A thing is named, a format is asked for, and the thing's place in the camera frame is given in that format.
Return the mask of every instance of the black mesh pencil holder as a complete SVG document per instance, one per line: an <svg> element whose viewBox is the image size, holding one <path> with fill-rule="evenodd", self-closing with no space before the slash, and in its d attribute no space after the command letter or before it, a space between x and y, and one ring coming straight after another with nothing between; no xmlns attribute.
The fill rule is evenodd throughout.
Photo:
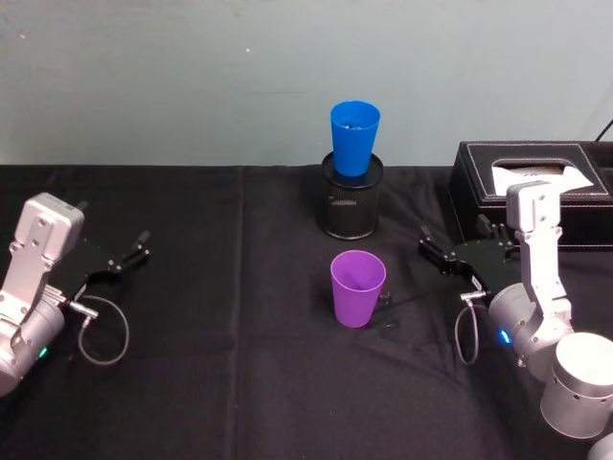
<svg viewBox="0 0 613 460"><path fill-rule="evenodd" d="M359 177L336 172L331 153L324 158L322 167L324 195L319 217L322 229L340 240L359 240L371 235L378 225L381 160L371 155L368 171Z"/></svg>

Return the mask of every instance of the table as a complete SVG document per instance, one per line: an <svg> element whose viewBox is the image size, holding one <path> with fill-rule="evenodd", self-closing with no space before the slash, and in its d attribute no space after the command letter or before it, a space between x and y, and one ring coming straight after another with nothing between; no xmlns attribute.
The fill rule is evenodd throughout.
<svg viewBox="0 0 613 460"><path fill-rule="evenodd" d="M2 273L21 206L41 191L89 202L84 236L122 247L146 228L153 250L113 292L132 330L125 359L90 365L69 324L0 400L0 458L586 458L589 443L546 426L542 388L486 318L477 364L455 355L466 285L417 252L421 224L453 234L449 174L387 168L377 232L348 242L317 227L317 166L0 168ZM330 306L329 262L350 248L383 260L392 295L356 331ZM560 256L578 330L613 336L611 257Z"/></svg>

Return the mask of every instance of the white tissue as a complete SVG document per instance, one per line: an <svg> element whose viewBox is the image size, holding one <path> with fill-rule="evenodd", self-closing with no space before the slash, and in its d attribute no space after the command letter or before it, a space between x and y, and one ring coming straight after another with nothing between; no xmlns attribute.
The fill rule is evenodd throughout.
<svg viewBox="0 0 613 460"><path fill-rule="evenodd" d="M494 178L494 189L498 196L506 196L511 185L525 184L543 180L558 184L560 193L573 189L581 189L593 185L581 171L573 166L530 166L526 168L513 168L508 170L494 166L491 168Z"/></svg>

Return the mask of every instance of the tissue box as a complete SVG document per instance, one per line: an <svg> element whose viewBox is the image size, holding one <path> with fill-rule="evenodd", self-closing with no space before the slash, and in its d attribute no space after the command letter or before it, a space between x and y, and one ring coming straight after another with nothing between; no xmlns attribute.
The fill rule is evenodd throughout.
<svg viewBox="0 0 613 460"><path fill-rule="evenodd" d="M610 165L604 164L611 162L613 149L607 144L462 142L448 189L460 237L463 241L482 238L476 228L480 214L492 223L507 222L506 196L499 195L506 190L505 184L498 184L497 193L495 179L510 180L510 175L518 168L534 168L530 180L537 180L540 173L565 176L575 173L575 179L584 177L592 184L562 194L559 245L585 246L586 249L613 247L613 196L606 181ZM600 165L594 160L596 157L600 158ZM569 167L576 171L566 170ZM492 168L507 171L498 171L502 174L494 177Z"/></svg>

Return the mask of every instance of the purple plastic cup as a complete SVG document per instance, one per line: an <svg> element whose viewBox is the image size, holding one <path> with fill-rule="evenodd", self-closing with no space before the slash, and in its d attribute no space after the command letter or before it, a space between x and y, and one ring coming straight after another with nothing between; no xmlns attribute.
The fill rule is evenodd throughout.
<svg viewBox="0 0 613 460"><path fill-rule="evenodd" d="M343 326L361 328L373 316L385 282L385 265L366 251L346 251L330 264L334 314Z"/></svg>

